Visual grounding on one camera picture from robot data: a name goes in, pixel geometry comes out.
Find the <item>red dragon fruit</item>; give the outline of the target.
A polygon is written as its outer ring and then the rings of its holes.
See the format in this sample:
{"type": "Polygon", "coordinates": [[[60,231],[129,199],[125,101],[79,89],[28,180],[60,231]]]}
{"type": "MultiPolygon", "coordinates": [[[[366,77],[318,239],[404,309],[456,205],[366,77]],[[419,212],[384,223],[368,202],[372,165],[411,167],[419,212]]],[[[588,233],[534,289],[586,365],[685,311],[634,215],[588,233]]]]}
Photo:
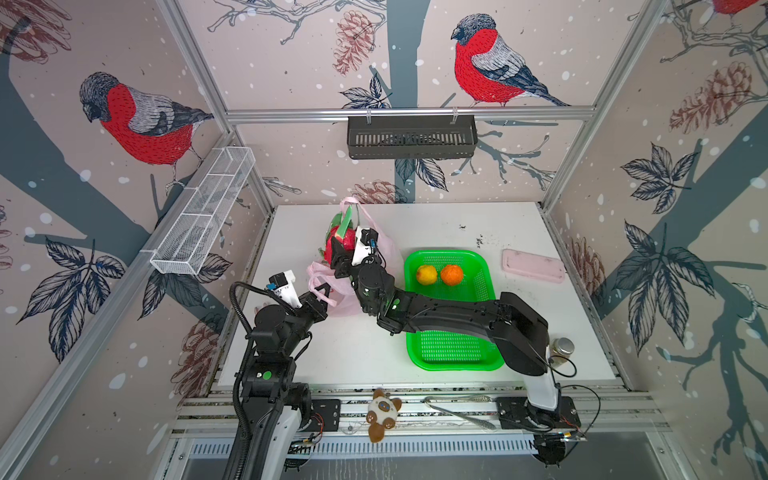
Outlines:
{"type": "Polygon", "coordinates": [[[343,207],[332,218],[322,250],[324,262],[331,268],[339,262],[351,261],[356,246],[359,213],[356,207],[343,207]]]}

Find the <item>pink plastic bag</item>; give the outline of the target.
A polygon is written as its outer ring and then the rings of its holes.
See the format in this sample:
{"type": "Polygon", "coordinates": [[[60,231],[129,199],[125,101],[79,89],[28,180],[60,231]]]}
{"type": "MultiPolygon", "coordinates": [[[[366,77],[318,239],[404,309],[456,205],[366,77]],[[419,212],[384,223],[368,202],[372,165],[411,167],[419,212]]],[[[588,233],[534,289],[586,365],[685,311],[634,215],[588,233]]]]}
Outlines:
{"type": "Polygon", "coordinates": [[[404,285],[404,259],[396,243],[354,197],[341,201],[329,224],[322,260],[307,268],[308,288],[328,305],[331,317],[363,312],[355,285],[366,264],[376,264],[404,285]]]}

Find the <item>yellow mango fruit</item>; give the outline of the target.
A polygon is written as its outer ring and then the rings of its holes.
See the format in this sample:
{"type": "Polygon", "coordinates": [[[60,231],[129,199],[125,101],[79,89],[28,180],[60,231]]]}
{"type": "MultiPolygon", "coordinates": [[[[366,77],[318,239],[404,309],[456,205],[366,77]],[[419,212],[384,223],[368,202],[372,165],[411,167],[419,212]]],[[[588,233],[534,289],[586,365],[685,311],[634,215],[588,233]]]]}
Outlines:
{"type": "Polygon", "coordinates": [[[416,280],[420,285],[433,285],[438,279],[439,273],[432,265],[421,265],[416,271],[416,280]]]}

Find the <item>orange fruit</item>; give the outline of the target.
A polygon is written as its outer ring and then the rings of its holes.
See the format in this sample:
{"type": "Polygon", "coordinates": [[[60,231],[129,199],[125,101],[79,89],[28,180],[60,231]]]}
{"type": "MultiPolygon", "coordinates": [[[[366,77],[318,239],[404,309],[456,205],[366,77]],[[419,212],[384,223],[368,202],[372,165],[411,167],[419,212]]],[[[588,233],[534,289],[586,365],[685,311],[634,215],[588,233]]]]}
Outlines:
{"type": "Polygon", "coordinates": [[[448,286],[457,286],[464,279],[464,271],[459,265],[446,265],[440,272],[441,281],[448,286]]]}

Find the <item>green plastic basket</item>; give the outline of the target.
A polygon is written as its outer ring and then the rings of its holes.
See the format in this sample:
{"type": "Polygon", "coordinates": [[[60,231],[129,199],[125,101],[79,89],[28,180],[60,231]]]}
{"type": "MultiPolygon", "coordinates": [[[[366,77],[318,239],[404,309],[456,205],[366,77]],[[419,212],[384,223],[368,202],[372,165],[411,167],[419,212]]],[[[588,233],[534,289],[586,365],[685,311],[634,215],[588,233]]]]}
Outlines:
{"type": "MultiPolygon", "coordinates": [[[[410,254],[404,264],[405,285],[410,292],[441,300],[485,301],[496,298],[486,260],[468,250],[420,250],[410,254]],[[438,272],[455,265],[463,279],[455,286],[441,280],[423,285],[417,271],[432,266],[438,272]]],[[[503,365],[498,348],[488,340],[472,335],[441,331],[408,333],[406,348],[410,360],[426,371],[494,371],[503,365]]]]}

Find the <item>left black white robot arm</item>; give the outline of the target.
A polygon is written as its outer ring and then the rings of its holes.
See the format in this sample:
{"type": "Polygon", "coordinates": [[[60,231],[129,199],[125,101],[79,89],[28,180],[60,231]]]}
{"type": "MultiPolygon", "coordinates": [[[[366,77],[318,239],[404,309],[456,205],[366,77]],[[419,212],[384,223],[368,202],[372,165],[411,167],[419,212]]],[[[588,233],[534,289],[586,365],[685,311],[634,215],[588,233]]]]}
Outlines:
{"type": "Polygon", "coordinates": [[[232,391],[238,427],[223,477],[278,479],[298,430],[313,414],[310,388],[296,382],[294,352],[310,329],[324,321],[328,305],[314,292],[292,306],[273,289],[236,281],[229,288],[246,348],[232,391]]]}

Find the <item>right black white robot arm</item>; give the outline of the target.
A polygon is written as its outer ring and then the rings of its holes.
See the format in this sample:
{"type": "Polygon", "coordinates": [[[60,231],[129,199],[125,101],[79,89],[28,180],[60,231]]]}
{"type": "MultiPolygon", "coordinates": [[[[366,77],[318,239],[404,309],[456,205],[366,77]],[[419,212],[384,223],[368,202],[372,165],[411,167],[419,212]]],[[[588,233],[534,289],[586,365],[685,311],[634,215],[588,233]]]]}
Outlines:
{"type": "Polygon", "coordinates": [[[440,300],[395,286],[374,239],[364,229],[364,242],[350,252],[341,237],[330,236],[331,268],[348,278],[362,311],[390,334],[445,331],[471,335],[496,345],[505,365],[523,379],[527,410],[519,427],[546,433],[561,422],[578,429],[575,407],[563,402],[550,360],[548,323],[519,296],[503,292],[482,302],[440,300]]]}

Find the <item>brown white plush toy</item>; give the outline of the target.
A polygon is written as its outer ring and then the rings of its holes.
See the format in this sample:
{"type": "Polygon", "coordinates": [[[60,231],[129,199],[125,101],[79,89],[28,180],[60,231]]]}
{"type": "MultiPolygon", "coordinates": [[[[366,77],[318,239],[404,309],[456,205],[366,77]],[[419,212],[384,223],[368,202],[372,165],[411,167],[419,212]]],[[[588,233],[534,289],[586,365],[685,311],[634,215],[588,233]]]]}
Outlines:
{"type": "Polygon", "coordinates": [[[374,391],[366,414],[368,437],[372,443],[381,442],[386,432],[395,427],[401,408],[402,400],[400,398],[391,397],[383,389],[374,391]]]}

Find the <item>metal tongs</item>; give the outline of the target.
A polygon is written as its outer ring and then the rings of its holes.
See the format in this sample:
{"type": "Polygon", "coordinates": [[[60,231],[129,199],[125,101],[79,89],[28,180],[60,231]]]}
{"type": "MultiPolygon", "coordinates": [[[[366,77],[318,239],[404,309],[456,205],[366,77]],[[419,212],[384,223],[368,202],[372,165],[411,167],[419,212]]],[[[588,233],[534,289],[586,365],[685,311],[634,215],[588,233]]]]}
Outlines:
{"type": "Polygon", "coordinates": [[[463,396],[452,396],[452,397],[438,397],[438,396],[426,396],[422,403],[425,404],[428,408],[435,410],[437,412],[453,416],[456,418],[459,418],[471,425],[474,425],[480,429],[486,430],[486,431],[495,431],[498,429],[498,427],[492,423],[489,420],[481,419],[479,417],[475,417],[472,415],[469,415],[465,411],[454,411],[446,408],[446,405],[448,404],[464,404],[464,403],[489,403],[491,401],[491,398],[487,395],[463,395],[463,396]]]}

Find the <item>small glass jar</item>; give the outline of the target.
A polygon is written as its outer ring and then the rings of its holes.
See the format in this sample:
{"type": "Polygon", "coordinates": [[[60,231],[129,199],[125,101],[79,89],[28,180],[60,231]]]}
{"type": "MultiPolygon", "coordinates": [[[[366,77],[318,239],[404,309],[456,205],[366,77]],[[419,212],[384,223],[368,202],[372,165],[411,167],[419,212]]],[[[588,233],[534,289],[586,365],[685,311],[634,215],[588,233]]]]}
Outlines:
{"type": "Polygon", "coordinates": [[[574,351],[575,345],[570,338],[554,338],[549,346],[549,365],[554,368],[564,365],[574,351]]]}

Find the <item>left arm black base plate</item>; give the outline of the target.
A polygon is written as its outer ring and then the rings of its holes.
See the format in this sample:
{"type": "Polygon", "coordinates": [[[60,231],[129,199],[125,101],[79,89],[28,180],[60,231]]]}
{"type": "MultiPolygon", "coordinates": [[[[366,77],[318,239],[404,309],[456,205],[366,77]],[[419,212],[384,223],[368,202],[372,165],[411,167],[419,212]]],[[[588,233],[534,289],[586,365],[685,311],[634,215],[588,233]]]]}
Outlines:
{"type": "Polygon", "coordinates": [[[341,401],[339,399],[315,399],[309,422],[301,432],[337,432],[340,424],[341,401]]]}

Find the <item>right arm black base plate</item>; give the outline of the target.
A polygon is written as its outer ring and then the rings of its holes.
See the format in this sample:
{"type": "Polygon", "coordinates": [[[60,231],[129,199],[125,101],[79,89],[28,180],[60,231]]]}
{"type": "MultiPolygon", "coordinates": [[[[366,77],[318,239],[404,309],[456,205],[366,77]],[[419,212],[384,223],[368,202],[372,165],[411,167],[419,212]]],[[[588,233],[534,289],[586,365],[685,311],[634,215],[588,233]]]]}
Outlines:
{"type": "Polygon", "coordinates": [[[500,425],[503,429],[521,429],[533,433],[579,430],[581,420],[573,399],[559,398],[554,411],[533,407],[524,397],[498,397],[495,399],[500,425]]]}

